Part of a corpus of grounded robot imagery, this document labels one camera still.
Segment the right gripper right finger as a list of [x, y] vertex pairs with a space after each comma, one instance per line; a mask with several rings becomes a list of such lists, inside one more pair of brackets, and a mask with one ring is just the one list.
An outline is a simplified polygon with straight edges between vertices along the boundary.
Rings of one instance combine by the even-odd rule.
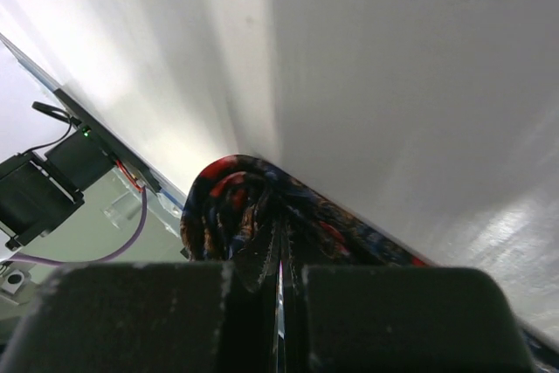
[[281, 239], [289, 372], [532, 372], [501, 288], [464, 267], [337, 264]]

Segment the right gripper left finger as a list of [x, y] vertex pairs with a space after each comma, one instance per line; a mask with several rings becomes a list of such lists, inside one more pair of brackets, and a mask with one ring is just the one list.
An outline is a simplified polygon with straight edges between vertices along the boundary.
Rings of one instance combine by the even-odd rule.
[[52, 273], [4, 372], [274, 372], [280, 235], [221, 262], [81, 264]]

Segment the navy floral tie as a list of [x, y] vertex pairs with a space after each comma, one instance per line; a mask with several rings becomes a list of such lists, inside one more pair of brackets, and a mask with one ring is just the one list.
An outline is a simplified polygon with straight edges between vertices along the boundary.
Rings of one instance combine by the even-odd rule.
[[[434, 266], [307, 187], [273, 164], [248, 155], [231, 155], [206, 167], [192, 184], [183, 207], [180, 234], [192, 262], [226, 261], [274, 222], [279, 232], [276, 295], [276, 369], [285, 367], [284, 274], [281, 239], [286, 231], [304, 233], [337, 264]], [[555, 372], [558, 352], [527, 331], [514, 315], [535, 362], [532, 372]]]

